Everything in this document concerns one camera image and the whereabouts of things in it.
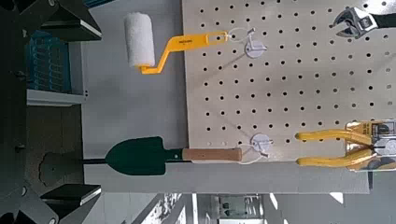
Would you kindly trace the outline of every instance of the paint roller cover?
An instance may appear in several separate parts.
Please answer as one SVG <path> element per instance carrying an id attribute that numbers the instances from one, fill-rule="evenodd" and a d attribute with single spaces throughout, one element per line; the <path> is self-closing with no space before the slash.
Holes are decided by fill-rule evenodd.
<path id="1" fill-rule="evenodd" d="M 129 13 L 125 20 L 125 40 L 130 67 L 145 64 L 155 65 L 154 42 L 149 15 Z"/>

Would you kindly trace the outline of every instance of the yellow roller handle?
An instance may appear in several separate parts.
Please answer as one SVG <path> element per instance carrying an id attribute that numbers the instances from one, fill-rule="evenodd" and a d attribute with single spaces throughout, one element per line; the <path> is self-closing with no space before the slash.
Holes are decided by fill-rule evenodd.
<path id="1" fill-rule="evenodd" d="M 159 74 L 163 70 L 166 59 L 170 52 L 183 51 L 188 49 L 199 49 L 210 45 L 216 45 L 224 43 L 228 40 L 227 32 L 219 31 L 213 33 L 207 33 L 202 35 L 179 35 L 172 37 L 165 50 L 163 56 L 160 59 L 157 67 L 149 67 L 144 64 L 138 67 L 142 71 L 142 74 Z"/>
<path id="2" fill-rule="evenodd" d="M 375 153 L 371 149 L 364 149 L 338 158 L 304 157 L 298 159 L 297 164 L 301 166 L 346 167 L 370 160 L 373 156 L 375 156 Z"/>
<path id="3" fill-rule="evenodd" d="M 370 146 L 372 139 L 370 136 L 362 133 L 351 132 L 343 129 L 329 129 L 311 133 L 297 133 L 295 137 L 299 140 L 319 140 L 329 138 L 344 138 L 347 141 Z"/>

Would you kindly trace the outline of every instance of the white pegboard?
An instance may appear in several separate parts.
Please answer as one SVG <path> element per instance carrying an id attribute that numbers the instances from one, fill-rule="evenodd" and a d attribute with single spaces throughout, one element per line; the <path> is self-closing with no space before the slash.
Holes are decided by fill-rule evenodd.
<path id="1" fill-rule="evenodd" d="M 395 117 L 396 30 L 361 39 L 331 28 L 346 7 L 390 13 L 390 1 L 183 0 L 184 34 L 256 28 L 268 50 L 258 59 L 246 41 L 185 52 L 190 147 L 235 147 L 255 133 L 274 140 L 262 161 L 342 156 L 343 141 L 297 141 L 297 132 L 360 119 Z"/>

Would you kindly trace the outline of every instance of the wooden trowel handle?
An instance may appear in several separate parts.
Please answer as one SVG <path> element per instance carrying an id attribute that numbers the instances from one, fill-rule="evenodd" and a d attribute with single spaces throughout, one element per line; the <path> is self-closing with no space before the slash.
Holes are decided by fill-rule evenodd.
<path id="1" fill-rule="evenodd" d="M 241 161 L 242 149 L 237 148 L 184 148 L 183 161 Z"/>

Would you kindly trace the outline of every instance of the paint roller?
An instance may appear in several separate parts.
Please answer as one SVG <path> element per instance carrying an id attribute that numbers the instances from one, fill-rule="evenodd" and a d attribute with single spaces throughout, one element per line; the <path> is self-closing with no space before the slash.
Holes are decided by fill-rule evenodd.
<path id="1" fill-rule="evenodd" d="M 154 67 L 154 41 L 149 15 L 139 12 L 129 13 L 124 20 L 124 25 L 129 66 L 139 68 L 142 74 L 161 73 L 170 52 L 217 45 L 228 39 L 225 31 L 173 36 L 166 44 L 157 67 Z"/>

